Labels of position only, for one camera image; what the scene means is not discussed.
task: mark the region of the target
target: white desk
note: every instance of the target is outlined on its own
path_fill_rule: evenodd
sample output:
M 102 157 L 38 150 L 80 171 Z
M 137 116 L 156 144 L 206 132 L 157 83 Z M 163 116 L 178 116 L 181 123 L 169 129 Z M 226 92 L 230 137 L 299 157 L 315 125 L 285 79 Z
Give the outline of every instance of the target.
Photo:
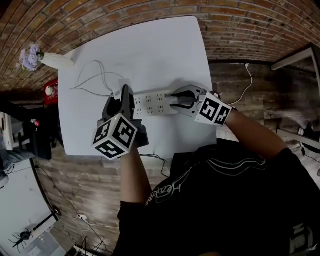
M 99 64 L 91 61 L 101 62 L 105 72 L 112 72 L 105 74 L 105 81 L 114 92 L 119 90 L 119 76 L 113 73 L 129 79 L 135 93 L 190 84 L 212 89 L 207 54 L 195 17 L 130 26 L 88 42 L 66 56 L 75 62 L 74 67 L 59 70 L 58 75 L 59 114 L 68 155 L 100 155 L 91 142 L 108 98 L 71 89 L 101 73 Z M 101 75 L 81 87 L 96 94 L 110 94 Z M 141 154 L 172 158 L 174 153 L 216 143 L 213 126 L 196 123 L 183 114 L 146 117 L 142 124 L 150 145 L 140 148 Z

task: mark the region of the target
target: person's right arm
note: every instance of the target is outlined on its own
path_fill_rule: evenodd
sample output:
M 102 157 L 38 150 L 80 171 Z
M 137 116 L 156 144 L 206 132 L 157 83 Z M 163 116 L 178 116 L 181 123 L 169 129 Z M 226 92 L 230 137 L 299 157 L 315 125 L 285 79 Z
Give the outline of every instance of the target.
M 266 160 L 272 160 L 287 146 L 274 132 L 236 110 L 232 110 L 225 124 L 248 150 Z

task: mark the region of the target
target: wooden floor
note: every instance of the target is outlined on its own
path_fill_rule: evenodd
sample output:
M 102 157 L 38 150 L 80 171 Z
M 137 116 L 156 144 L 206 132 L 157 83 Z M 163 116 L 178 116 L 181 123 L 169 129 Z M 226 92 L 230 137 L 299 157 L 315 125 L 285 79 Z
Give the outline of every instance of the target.
M 251 81 L 244 64 L 214 63 L 210 64 L 210 70 L 212 87 L 225 102 L 236 101 Z M 320 95 L 312 73 L 288 68 L 272 71 L 269 66 L 257 64 L 251 64 L 249 70 L 253 77 L 252 86 L 234 105 L 240 112 L 273 131 L 279 125 L 296 133 L 299 126 L 305 127 L 308 122 L 313 123 L 315 130 L 319 129 Z M 236 139 L 226 127 L 217 130 L 217 137 Z M 320 186 L 320 177 L 317 177 L 320 164 L 302 156 L 299 143 L 284 140 Z M 319 155 L 306 152 L 320 160 Z M 147 174 L 154 187 L 164 179 L 160 174 L 162 162 L 146 160 Z M 108 251 L 113 251 L 119 236 L 119 162 L 109 163 L 101 157 L 67 156 L 59 146 L 53 150 L 51 161 L 36 159 L 35 164 L 47 172 L 76 210 L 85 214 L 89 223 L 95 224 L 91 227 L 106 244 L 106 248 L 101 246 L 98 251 L 109 255 Z M 76 211 L 63 199 L 44 171 L 38 170 L 38 175 L 49 201 L 62 212 L 51 232 L 57 241 L 66 250 L 75 243 L 81 245 L 83 236 L 87 236 L 89 249 L 98 245 L 99 238 L 86 223 L 75 219 Z

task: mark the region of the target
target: white power strip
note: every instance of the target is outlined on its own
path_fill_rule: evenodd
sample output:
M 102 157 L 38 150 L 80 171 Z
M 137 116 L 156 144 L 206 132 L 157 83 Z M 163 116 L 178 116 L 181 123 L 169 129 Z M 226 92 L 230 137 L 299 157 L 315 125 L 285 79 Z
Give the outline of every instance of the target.
M 170 90 L 162 90 L 151 93 L 141 93 L 134 95 L 135 109 L 134 119 L 143 117 L 156 117 L 175 115 L 178 112 L 170 107 L 170 100 L 166 95 L 171 93 Z

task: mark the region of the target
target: white vase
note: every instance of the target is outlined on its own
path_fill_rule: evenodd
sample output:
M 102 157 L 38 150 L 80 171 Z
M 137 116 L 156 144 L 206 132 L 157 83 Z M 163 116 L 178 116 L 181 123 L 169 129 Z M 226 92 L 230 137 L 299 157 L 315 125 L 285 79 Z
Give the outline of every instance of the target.
M 75 65 L 71 59 L 56 53 L 45 53 L 41 62 L 57 70 L 72 68 Z

